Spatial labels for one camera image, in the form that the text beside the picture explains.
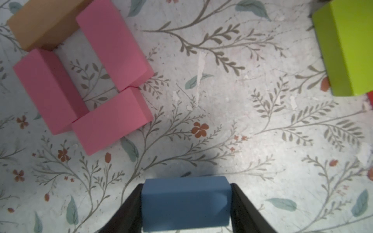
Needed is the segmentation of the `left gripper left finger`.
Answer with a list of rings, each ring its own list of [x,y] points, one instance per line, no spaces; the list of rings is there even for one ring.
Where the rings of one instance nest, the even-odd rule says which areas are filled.
[[[141,192],[144,184],[138,184],[109,222],[99,233],[141,233]]]

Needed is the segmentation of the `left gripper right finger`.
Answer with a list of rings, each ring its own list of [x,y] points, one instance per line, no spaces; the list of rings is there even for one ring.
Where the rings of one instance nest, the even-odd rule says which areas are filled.
[[[232,183],[231,222],[233,233],[276,233],[240,187]]]

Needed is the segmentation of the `pink block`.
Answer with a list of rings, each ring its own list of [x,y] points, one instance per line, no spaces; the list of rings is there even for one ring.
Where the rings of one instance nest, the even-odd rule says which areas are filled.
[[[153,120],[140,90],[129,87],[72,124],[85,153],[93,155]]]
[[[13,70],[53,135],[72,130],[89,110],[58,56],[34,49]]]
[[[138,87],[154,75],[112,1],[93,1],[76,21],[119,91]]]

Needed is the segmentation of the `red block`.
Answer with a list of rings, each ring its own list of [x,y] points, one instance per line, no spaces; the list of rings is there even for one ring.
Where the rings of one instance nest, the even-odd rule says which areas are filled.
[[[373,91],[367,94],[368,100],[370,102],[371,107],[373,107]]]

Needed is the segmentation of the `tan block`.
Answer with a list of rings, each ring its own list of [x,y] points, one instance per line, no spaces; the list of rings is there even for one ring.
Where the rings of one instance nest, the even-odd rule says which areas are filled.
[[[24,51],[52,51],[80,27],[76,17],[91,0],[28,1],[7,24]]]

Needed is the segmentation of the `green block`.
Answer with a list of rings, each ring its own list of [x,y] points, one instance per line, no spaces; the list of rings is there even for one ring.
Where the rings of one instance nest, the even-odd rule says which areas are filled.
[[[331,1],[312,15],[334,96],[373,90],[373,2]]]

